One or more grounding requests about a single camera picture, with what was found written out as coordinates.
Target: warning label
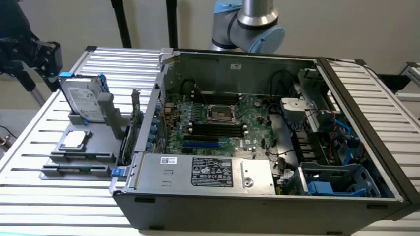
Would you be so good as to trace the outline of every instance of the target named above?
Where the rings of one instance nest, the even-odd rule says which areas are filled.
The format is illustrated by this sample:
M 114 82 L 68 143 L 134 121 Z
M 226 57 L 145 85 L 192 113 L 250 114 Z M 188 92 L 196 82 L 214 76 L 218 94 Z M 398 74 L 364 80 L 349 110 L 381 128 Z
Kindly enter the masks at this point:
M 232 188 L 232 160 L 192 158 L 190 183 L 193 186 Z

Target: white wall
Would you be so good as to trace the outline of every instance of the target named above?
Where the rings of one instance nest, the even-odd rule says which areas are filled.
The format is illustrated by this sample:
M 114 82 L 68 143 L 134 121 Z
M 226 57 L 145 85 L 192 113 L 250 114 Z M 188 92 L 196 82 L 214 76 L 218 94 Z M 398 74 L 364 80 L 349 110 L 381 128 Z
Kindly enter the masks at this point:
M 134 47 L 168 47 L 165 0 L 124 0 Z M 214 0 L 178 0 L 178 46 L 206 49 Z M 121 47 L 109 0 L 22 0 L 41 40 L 62 47 L 64 69 L 86 45 Z M 364 59 L 380 73 L 420 61 L 420 0 L 274 0 L 286 30 L 278 54 Z

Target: blue pcie slot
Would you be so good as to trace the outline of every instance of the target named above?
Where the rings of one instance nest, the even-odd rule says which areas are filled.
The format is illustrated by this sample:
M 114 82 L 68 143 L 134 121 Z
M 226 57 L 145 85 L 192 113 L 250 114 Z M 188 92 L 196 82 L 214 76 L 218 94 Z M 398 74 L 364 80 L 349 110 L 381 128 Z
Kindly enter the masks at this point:
M 218 142 L 184 142 L 182 145 L 194 148 L 220 148 Z

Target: black stand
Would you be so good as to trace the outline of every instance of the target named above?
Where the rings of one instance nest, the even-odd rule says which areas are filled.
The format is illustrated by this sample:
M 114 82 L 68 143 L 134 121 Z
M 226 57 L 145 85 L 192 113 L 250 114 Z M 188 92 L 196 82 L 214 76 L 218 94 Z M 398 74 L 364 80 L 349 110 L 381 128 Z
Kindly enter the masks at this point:
M 177 0 L 166 0 L 168 35 L 170 48 L 177 48 L 176 2 Z
M 122 47 L 130 48 L 130 39 L 129 39 L 129 32 L 128 32 L 128 26 L 126 26 L 122 0 L 110 0 L 110 4 L 112 4 L 113 12 L 116 14 Z

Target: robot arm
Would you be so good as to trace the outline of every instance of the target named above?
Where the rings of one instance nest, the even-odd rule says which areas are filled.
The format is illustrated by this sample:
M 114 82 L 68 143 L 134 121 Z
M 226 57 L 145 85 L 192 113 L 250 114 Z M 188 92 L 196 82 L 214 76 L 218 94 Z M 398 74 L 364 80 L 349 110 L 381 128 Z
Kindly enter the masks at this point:
M 210 50 L 274 53 L 284 39 L 273 0 L 218 0 Z
M 22 63 L 41 75 L 50 91 L 57 90 L 53 78 L 62 68 L 61 48 L 56 42 L 41 42 L 30 31 L 16 0 L 0 1 L 0 74 L 16 77 L 28 92 L 36 84 Z

